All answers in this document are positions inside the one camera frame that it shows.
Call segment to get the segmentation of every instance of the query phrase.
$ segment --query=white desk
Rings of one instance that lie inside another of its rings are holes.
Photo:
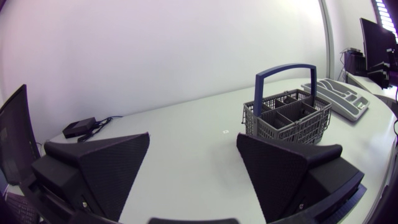
[[[353,75],[351,73],[348,73],[348,77],[350,79],[352,79],[352,81],[354,81],[362,89],[372,93],[373,95],[383,96],[386,98],[390,98],[394,101],[396,100],[396,91],[397,91],[396,86],[382,90],[378,84],[374,83],[368,77],[359,77],[359,76]]]
[[[309,79],[264,85],[264,95],[300,88]],[[343,223],[362,223],[379,198],[389,165],[395,116],[372,94],[349,86],[371,104],[357,123],[333,113],[320,145],[341,144],[342,157],[365,173],[368,189]],[[264,223],[256,193],[236,149],[243,103],[254,88],[189,101],[126,116],[110,122],[91,140],[130,134],[150,134],[150,146],[120,222],[147,223],[151,217],[211,220],[237,218],[240,223]],[[55,142],[75,142],[62,135]]]

